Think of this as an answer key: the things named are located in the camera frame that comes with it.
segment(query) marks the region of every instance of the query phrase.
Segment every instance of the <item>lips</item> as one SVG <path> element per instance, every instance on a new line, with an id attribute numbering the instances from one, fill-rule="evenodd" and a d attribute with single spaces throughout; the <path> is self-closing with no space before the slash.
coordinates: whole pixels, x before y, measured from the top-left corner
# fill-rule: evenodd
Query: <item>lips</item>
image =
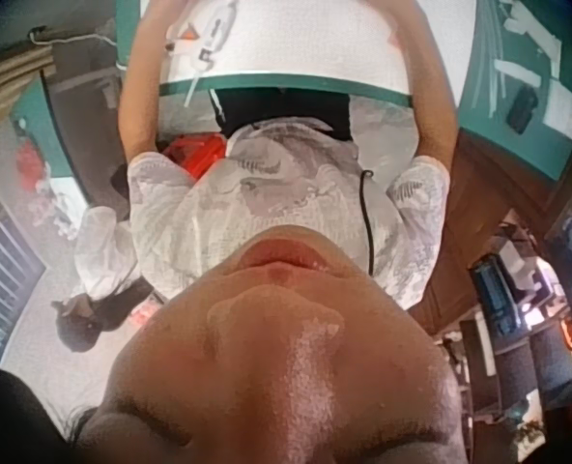
<path id="1" fill-rule="evenodd" d="M 251 246 L 237 264 L 237 271 L 285 263 L 322 273 L 329 272 L 327 260 L 314 248 L 287 239 L 268 239 Z"/>

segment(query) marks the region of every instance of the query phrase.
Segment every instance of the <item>green table edge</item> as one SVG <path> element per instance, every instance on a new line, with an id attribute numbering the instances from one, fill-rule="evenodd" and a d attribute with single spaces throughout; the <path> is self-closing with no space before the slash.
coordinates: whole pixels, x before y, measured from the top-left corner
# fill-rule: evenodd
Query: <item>green table edge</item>
<path id="1" fill-rule="evenodd" d="M 189 90 L 191 80 L 162 84 L 162 96 L 184 94 Z M 411 106 L 411 97 L 381 87 L 362 84 L 351 80 L 320 77 L 316 75 L 251 73 L 204 77 L 198 82 L 196 90 L 219 90 L 251 87 L 284 87 L 289 89 L 319 90 L 358 95 L 369 99 L 391 102 L 400 106 Z"/>
<path id="2" fill-rule="evenodd" d="M 139 0 L 116 0 L 117 53 L 119 65 L 129 62 L 131 46 L 138 22 L 140 21 Z M 160 93 L 163 96 L 186 93 L 191 79 L 162 84 Z M 391 91 L 382 87 L 362 84 L 351 80 L 272 72 L 254 72 L 205 77 L 198 83 L 197 90 L 233 89 L 250 87 L 287 87 L 327 92 L 340 92 L 369 99 L 391 102 L 400 106 L 412 106 L 411 96 Z"/>

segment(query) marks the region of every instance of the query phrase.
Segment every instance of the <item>hand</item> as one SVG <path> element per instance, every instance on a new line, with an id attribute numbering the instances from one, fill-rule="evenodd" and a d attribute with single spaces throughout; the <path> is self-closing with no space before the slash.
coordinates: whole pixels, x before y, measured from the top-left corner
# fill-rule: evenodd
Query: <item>hand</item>
<path id="1" fill-rule="evenodd" d="M 151 0 L 143 20 L 168 28 L 174 24 L 192 0 Z"/>

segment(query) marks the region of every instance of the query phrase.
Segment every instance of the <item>black device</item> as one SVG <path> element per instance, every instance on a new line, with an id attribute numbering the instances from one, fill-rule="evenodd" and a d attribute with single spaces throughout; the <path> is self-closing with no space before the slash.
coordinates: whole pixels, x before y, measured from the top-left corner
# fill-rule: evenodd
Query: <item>black device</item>
<path id="1" fill-rule="evenodd" d="M 523 85 L 507 115 L 509 127 L 521 135 L 525 133 L 533 117 L 533 111 L 538 105 L 539 98 L 535 89 L 529 85 Z"/>
<path id="2" fill-rule="evenodd" d="M 469 269 L 492 338 L 512 335 L 522 328 L 501 257 L 487 254 Z"/>

